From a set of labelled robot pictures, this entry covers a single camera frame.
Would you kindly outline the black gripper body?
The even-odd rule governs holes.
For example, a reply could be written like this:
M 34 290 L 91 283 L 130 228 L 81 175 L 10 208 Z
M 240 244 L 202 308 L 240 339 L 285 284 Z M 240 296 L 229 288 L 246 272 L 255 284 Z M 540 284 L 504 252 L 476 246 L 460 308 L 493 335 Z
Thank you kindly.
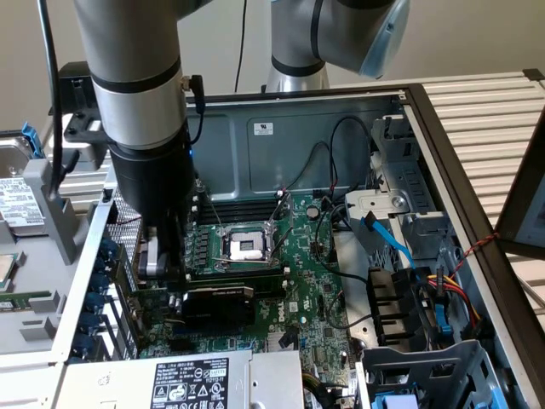
M 158 227 L 186 203 L 195 181 L 187 130 L 153 149 L 109 148 L 120 193 L 147 226 Z

